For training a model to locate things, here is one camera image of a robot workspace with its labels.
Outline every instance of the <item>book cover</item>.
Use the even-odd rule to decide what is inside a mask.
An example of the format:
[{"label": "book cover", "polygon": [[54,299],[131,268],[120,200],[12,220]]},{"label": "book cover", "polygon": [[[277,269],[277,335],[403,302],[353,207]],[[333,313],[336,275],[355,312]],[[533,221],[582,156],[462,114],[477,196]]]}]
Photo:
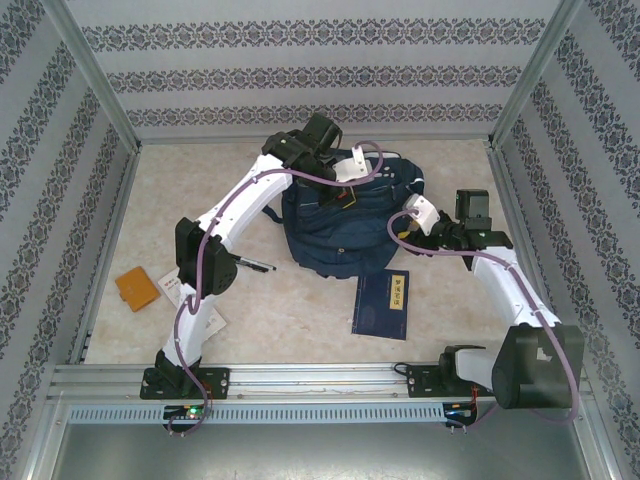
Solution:
[{"label": "book cover", "polygon": [[358,278],[351,333],[407,339],[409,272],[384,270]]}]

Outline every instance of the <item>beige floor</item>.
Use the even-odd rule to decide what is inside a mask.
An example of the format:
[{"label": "beige floor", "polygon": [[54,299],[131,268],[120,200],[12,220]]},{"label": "beige floor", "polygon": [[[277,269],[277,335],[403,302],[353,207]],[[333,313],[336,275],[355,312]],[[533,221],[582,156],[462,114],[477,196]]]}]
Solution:
[{"label": "beige floor", "polygon": [[[485,188],[494,229],[506,231],[480,141],[386,142],[422,167],[425,194],[453,216],[458,188]],[[86,362],[150,364],[175,310],[162,296],[138,313],[114,279],[141,265],[152,280],[172,270],[173,229],[209,210],[247,172],[260,144],[145,146],[109,271]],[[279,198],[272,202],[279,211]],[[505,330],[483,286],[461,259],[418,258],[398,251],[390,268],[411,272],[406,341],[351,334],[356,279],[323,279],[291,259],[280,225],[259,215],[234,253],[276,265],[267,274],[239,267],[219,299],[228,325],[203,346],[205,363],[433,361],[446,345],[496,349]]]}]

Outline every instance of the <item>white paper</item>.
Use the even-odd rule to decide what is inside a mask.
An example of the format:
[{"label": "white paper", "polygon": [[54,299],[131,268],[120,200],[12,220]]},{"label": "white paper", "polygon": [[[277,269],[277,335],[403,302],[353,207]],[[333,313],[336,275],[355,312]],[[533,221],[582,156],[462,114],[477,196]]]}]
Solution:
[{"label": "white paper", "polygon": [[[180,280],[178,280],[179,270],[180,269],[176,268],[158,280],[158,285],[176,308],[178,308],[178,304],[180,303]],[[218,309],[213,307],[211,318],[209,318],[209,321],[207,322],[207,329],[204,332],[204,339],[202,341],[206,342],[226,325],[226,320],[222,317]]]}]

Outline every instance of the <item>patterned wallpaper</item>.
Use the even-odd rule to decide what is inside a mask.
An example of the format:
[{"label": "patterned wallpaper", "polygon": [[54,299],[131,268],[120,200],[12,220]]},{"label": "patterned wallpaper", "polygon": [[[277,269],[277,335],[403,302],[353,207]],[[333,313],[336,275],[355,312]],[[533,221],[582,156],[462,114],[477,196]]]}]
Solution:
[{"label": "patterned wallpaper", "polygon": [[503,146],[623,478],[640,478],[639,27],[632,2],[586,2]]},{"label": "patterned wallpaper", "polygon": [[557,3],[68,1],[143,141],[314,110],[347,133],[488,134]]},{"label": "patterned wallpaper", "polygon": [[129,154],[38,2],[0,0],[0,479],[87,307]]}]

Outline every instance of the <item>purple cable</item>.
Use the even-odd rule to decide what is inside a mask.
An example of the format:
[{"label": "purple cable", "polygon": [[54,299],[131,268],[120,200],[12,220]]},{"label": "purple cable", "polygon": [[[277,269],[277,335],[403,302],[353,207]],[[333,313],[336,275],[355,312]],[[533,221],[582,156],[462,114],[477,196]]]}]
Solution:
[{"label": "purple cable", "polygon": [[575,420],[575,418],[578,416],[579,397],[578,397],[578,384],[576,383],[576,379],[573,376],[573,372],[571,370],[571,365],[569,364],[569,360],[567,359],[567,356],[564,353],[564,350],[562,350],[562,347],[560,346],[560,342],[558,341],[558,338],[553,333],[553,330],[551,329],[551,327],[547,323],[546,319],[544,318],[544,315],[542,315],[542,313],[538,310],[538,306],[536,305],[536,302],[534,301],[533,297],[529,293],[529,290],[527,289],[527,287],[526,287],[526,285],[524,283],[524,280],[522,280],[522,278],[520,277],[520,275],[518,274],[516,269],[513,268],[511,266],[511,264],[509,262],[507,262],[506,260],[503,260],[502,258],[496,257],[495,255],[491,255],[489,253],[476,252],[476,251],[470,251],[470,250],[463,250],[463,251],[428,250],[426,248],[416,247],[416,246],[411,245],[411,244],[409,244],[409,243],[407,243],[407,242],[405,242],[403,240],[400,240],[398,238],[398,236],[393,232],[393,229],[392,229],[393,222],[395,220],[397,220],[398,218],[403,217],[405,215],[409,215],[411,213],[417,213],[417,210],[404,210],[402,212],[398,212],[395,215],[392,215],[391,218],[389,219],[389,221],[387,222],[387,232],[389,233],[389,236],[391,236],[393,241],[396,242],[401,247],[406,248],[407,250],[410,250],[412,252],[422,253],[422,254],[425,254],[425,255],[439,255],[439,256],[443,256],[443,257],[480,257],[480,258],[486,258],[486,259],[489,259],[491,261],[494,261],[494,262],[498,263],[499,265],[502,265],[507,271],[509,271],[511,273],[511,276],[513,276],[514,280],[518,284],[518,287],[520,288],[520,291],[522,292],[522,294],[524,295],[525,299],[527,300],[527,303],[529,304],[529,307],[531,307],[531,309],[534,311],[534,314],[535,314],[536,318],[540,322],[540,325],[542,325],[542,328],[544,329],[545,333],[549,337],[549,340],[551,341],[551,344],[553,345],[553,348],[555,349],[556,353],[558,354],[558,357],[560,358],[560,363],[562,364],[562,368],[564,368],[564,372],[567,375],[567,380],[569,381],[569,390],[571,390],[571,411],[569,412],[569,415],[567,416],[567,418],[562,419],[562,420],[554,420],[554,419],[550,419],[550,418],[547,418],[547,417],[543,416],[542,414],[540,414],[539,412],[536,412],[535,410],[534,410],[534,413],[536,413],[536,415],[538,415],[539,417],[543,418],[544,420],[547,420],[550,423],[555,423],[555,424],[559,424],[559,425],[567,425],[567,424],[570,424],[571,422],[573,422]]},{"label": "purple cable", "polygon": [[[218,210],[217,215],[214,217],[213,221],[209,225],[209,228],[207,228],[207,231],[205,232],[204,236],[202,237],[202,241],[200,242],[200,245],[198,247],[198,258],[197,258],[197,261],[196,261],[196,298],[195,298],[195,301],[192,304],[191,300],[193,299],[193,296],[192,295],[187,296],[187,298],[185,299],[185,302],[182,305],[180,305],[180,308],[178,309],[178,312],[176,313],[175,322],[173,324],[173,341],[174,341],[174,345],[175,345],[175,348],[176,348],[176,354],[178,355],[178,360],[180,360],[180,365],[184,369],[184,371],[187,374],[187,376],[198,387],[200,392],[202,392],[202,398],[204,400],[204,410],[202,412],[202,416],[200,417],[200,419],[198,420],[198,422],[194,426],[192,426],[189,430],[187,430],[185,432],[182,432],[180,434],[181,437],[185,437],[186,435],[189,435],[189,434],[195,432],[198,428],[200,428],[200,426],[204,422],[204,419],[205,419],[205,417],[207,415],[207,408],[208,408],[208,404],[209,404],[209,396],[207,395],[207,390],[204,388],[202,383],[200,383],[200,381],[193,374],[193,372],[191,372],[191,369],[189,368],[189,365],[187,365],[187,362],[185,361],[185,359],[184,359],[184,357],[182,355],[182,351],[180,350],[180,339],[179,339],[179,336],[178,336],[178,327],[180,325],[180,317],[182,316],[182,313],[184,312],[185,307],[187,307],[189,309],[189,313],[191,315],[195,315],[198,312],[198,310],[200,309],[200,301],[202,299],[202,264],[203,264],[203,260],[204,260],[204,249],[205,249],[205,245],[207,244],[207,240],[209,239],[209,236],[213,232],[213,229],[215,228],[215,226],[218,223],[220,223],[220,218],[222,217],[224,212],[227,210],[227,208],[229,208],[229,205],[231,205],[233,203],[233,201],[236,198],[238,198],[240,196],[240,194],[242,194],[242,192],[244,192],[247,188],[249,188],[254,183],[257,183],[258,180],[260,180],[263,177],[266,177],[267,175],[273,175],[273,174],[276,174],[276,173],[288,173],[288,174],[290,174],[292,176],[295,176],[295,177],[301,177],[301,178],[304,178],[304,179],[307,179],[307,180],[311,180],[311,181],[316,182],[316,183],[321,183],[323,185],[328,185],[328,186],[331,186],[331,187],[355,187],[357,185],[363,185],[365,183],[371,182],[375,178],[376,174],[382,168],[382,163],[384,162],[384,154],[382,153],[382,149],[380,148],[380,146],[377,143],[372,142],[370,140],[363,140],[361,142],[356,143],[355,144],[355,148],[359,147],[360,145],[370,145],[373,148],[375,148],[376,151],[378,152],[378,162],[376,163],[375,168],[373,169],[373,171],[371,173],[369,173],[368,175],[366,175],[364,177],[358,178],[356,180],[352,180],[351,182],[334,182],[332,180],[326,180],[324,178],[320,178],[320,177],[316,177],[316,176],[313,176],[313,175],[309,175],[308,173],[298,172],[296,170],[290,170],[290,169],[287,169],[287,168],[276,168],[276,169],[273,169],[273,170],[266,170],[264,172],[258,173],[254,177],[251,177],[249,180],[247,180],[242,185],[240,185],[233,193],[231,193],[231,195],[229,195],[229,198],[227,198],[227,200],[222,204],[222,206]],[[173,424],[174,418],[175,418],[175,416],[171,417],[169,419],[168,430],[169,430],[169,434],[170,435],[173,435],[173,433],[174,433],[173,430],[171,430],[171,425]]]}]

